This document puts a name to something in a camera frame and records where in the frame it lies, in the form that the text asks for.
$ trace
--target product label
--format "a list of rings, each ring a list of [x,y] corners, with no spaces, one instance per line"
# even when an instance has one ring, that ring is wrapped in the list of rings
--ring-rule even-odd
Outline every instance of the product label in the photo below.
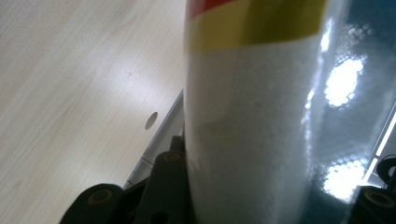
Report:
[[[190,0],[190,53],[301,39],[320,31],[326,0]]]

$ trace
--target wood grain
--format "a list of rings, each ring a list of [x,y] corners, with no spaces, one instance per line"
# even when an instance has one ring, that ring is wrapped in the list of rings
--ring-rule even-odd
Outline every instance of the wood grain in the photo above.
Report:
[[[0,223],[58,223],[84,189],[124,184],[183,88],[184,10],[0,1]]]

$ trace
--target wooden table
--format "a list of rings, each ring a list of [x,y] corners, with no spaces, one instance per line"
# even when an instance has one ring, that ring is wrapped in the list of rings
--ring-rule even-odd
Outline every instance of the wooden table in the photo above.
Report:
[[[58,223],[84,189],[123,186],[183,88],[184,10],[0,1],[0,223]]]

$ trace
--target red and yellow label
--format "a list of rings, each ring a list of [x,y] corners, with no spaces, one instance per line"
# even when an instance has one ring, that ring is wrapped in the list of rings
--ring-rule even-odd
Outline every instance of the red and yellow label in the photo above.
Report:
[[[319,32],[326,0],[190,0],[189,52],[290,41]]]

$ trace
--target red stripe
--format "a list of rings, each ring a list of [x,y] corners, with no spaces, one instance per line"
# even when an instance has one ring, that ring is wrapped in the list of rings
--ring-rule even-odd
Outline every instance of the red stripe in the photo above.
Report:
[[[222,4],[226,4],[235,0],[188,0],[187,5],[187,18],[192,18],[204,13],[205,11],[218,7]]]

